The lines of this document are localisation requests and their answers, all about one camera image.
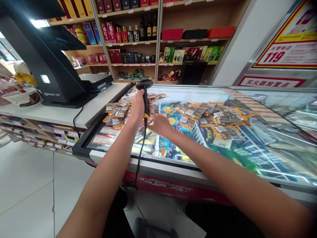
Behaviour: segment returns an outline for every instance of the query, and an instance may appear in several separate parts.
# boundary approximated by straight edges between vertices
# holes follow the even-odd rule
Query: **white wall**
[[[251,0],[211,85],[231,86],[294,2],[295,0]]]

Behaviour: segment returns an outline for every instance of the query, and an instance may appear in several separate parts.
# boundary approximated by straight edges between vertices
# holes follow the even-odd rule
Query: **barcode scanner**
[[[153,81],[150,79],[140,80],[135,84],[138,90],[144,89],[143,101],[144,101],[144,118],[149,118],[149,103],[148,103],[148,93],[147,89],[153,86]]]

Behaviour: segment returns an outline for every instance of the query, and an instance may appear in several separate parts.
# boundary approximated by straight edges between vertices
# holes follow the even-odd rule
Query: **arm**
[[[127,124],[88,179],[57,238],[102,236],[110,206],[130,161],[135,135],[142,123],[143,94],[144,90],[140,90],[133,97]]]
[[[152,132],[178,146],[222,192],[270,237],[305,237],[309,211],[272,184],[174,130],[152,115]]]

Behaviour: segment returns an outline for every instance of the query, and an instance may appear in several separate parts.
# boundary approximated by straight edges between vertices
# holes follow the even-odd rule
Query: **glass freezer lid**
[[[294,109],[300,110],[315,101],[316,93],[290,94],[262,89],[237,91],[221,87],[159,85],[151,87],[148,93],[165,93],[167,98],[154,103],[155,113],[167,117],[174,129],[198,143],[270,181],[295,186],[303,185],[308,188],[317,186],[316,139],[304,128],[292,123],[291,120],[286,120],[278,113],[278,110],[283,109],[289,113],[290,109],[287,107],[292,107],[292,112]],[[247,124],[236,126],[243,139],[221,140],[212,127],[202,127],[200,122],[194,122],[193,129],[189,130],[181,123],[182,114],[175,112],[173,108],[190,100],[197,104],[217,102],[219,105],[255,111],[259,115],[250,117]],[[105,123],[100,125],[87,148],[101,151],[110,148],[115,138],[108,144],[95,143],[96,136],[105,135],[100,133],[104,126],[107,125]],[[144,128],[140,128],[131,154],[138,155],[143,132]],[[142,155],[144,158],[157,161],[170,161],[171,165],[185,165],[197,169],[197,166],[178,147],[149,130]]]

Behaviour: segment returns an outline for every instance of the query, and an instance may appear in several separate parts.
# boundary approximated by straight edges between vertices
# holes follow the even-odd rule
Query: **blue package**
[[[90,41],[90,44],[91,45],[97,45],[96,39],[95,39],[95,36],[93,35],[90,23],[89,22],[84,23],[84,27],[85,27],[88,39]]]
[[[95,21],[92,22],[92,26],[93,26],[93,29],[95,31],[95,35],[96,35],[96,38],[97,38],[97,42],[99,45],[102,45],[102,40],[101,40],[101,37],[100,37],[100,34],[99,34],[99,30],[98,30],[98,27],[97,27],[97,23]]]

